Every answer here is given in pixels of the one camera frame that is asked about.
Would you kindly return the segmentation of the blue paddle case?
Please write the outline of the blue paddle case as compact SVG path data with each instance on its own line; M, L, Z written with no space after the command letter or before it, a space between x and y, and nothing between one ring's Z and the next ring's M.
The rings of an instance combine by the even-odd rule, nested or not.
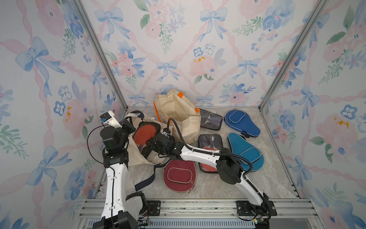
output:
M258 137L261 130L254 124L250 115L242 110L230 110L224 117L225 123L243 137Z

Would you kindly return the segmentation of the teal paddle case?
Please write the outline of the teal paddle case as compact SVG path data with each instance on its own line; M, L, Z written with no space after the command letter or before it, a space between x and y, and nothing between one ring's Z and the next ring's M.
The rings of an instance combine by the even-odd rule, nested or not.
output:
M253 172L258 171L263 167L265 162L264 156L258 148L251 145L241 135L237 133L230 133L227 138L232 153L250 161L253 165Z

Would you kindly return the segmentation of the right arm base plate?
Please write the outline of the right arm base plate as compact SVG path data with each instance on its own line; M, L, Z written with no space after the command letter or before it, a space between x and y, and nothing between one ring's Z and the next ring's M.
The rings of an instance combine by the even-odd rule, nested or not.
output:
M235 202L238 215L240 217L254 217L254 216L265 216L268 217L269 214L277 216L277 211L272 201L262 203L261 206L256 206L251 204L249 201L238 200Z

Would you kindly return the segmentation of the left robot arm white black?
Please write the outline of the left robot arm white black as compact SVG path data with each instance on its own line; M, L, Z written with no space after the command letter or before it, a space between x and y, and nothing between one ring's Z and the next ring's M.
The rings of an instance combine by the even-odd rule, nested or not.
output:
M139 229L140 211L147 206L144 194L139 191L126 195L125 179L129 163L129 135L136 129L128 120L118 122L109 113L101 116L100 132L105 148L103 165L107 175L105 205L100 221L94 229Z

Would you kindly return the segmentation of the canvas bag orange handles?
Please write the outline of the canvas bag orange handles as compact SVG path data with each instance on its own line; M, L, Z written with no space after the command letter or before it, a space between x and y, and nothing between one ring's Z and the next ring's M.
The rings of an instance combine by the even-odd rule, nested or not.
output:
M167 94L160 94L154 102L155 113L161 123L173 118L182 134L184 141L191 144L198 140L201 128L201 113L183 92L175 89Z

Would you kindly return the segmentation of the clear case red paddle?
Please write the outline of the clear case red paddle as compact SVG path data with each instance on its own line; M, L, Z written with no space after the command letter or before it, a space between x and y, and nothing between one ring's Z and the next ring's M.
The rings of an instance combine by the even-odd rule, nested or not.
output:
M133 135L133 140L140 153L146 147L146 142L154 137L161 130L161 126L155 122L141 122Z
M222 138L218 134L202 134L198 138L198 147L208 150L222 150ZM198 164L202 172L209 174L218 174L217 169L215 169L214 167L202 163Z

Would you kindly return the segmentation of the canvas bag navy handles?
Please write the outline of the canvas bag navy handles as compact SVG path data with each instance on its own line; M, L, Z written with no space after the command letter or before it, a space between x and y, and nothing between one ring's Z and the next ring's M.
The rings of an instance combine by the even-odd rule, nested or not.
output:
M163 124L163 123L155 120L153 117L150 117L150 116L144 114L142 111L138 111L138 110L128 113L126 115L125 119L126 120L131 119L131 122L136 130L141 122L155 122L155 123L159 124L161 126L160 133L163 131L164 128L166 128L166 124ZM151 183L154 182L156 169L164 168L166 166L166 164L169 162L169 160L166 158L160 158L156 152L148 149L147 145L145 148L143 148L142 153L140 153L137 145L135 144L135 142L132 138L135 132L130 134L128 137L128 139L129 139L129 146L127 149L128 153L129 153L128 166L131 167L131 166L137 166L137 165L142 165L142 164L154 166L153 174L149 178L134 185L135 190L140 191L143 188L149 186Z

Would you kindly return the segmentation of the red pouch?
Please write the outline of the red pouch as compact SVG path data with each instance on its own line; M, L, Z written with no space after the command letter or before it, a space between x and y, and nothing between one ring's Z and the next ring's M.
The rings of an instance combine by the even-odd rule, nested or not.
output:
M193 161L171 160L164 168L164 184L174 192L191 192L196 183L196 167Z

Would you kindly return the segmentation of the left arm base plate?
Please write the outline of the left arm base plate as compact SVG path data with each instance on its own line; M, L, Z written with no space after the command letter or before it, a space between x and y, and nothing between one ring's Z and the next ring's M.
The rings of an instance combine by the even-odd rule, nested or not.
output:
M147 206L143 209L142 215L147 216L160 216L161 201L160 200L148 200Z

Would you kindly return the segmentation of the black paddle case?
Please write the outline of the black paddle case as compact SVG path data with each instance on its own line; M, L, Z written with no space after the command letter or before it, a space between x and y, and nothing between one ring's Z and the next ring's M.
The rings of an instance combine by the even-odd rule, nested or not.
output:
M223 122L223 117L219 114L215 114L212 112L209 112L207 110L201 109L201 128L213 130L213 131L219 131L221 129L221 125Z

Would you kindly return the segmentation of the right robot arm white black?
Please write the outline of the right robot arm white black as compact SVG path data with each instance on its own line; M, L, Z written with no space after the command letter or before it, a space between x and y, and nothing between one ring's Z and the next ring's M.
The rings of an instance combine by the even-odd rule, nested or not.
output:
M253 165L246 158L231 153L228 149L207 150L193 147L183 140L177 142L167 133L159 133L147 141L147 148L170 159L193 161L207 164L217 169L220 179L230 185L235 185L247 197L255 215L267 217L270 220L272 207L268 196L261 192L247 177L253 170Z

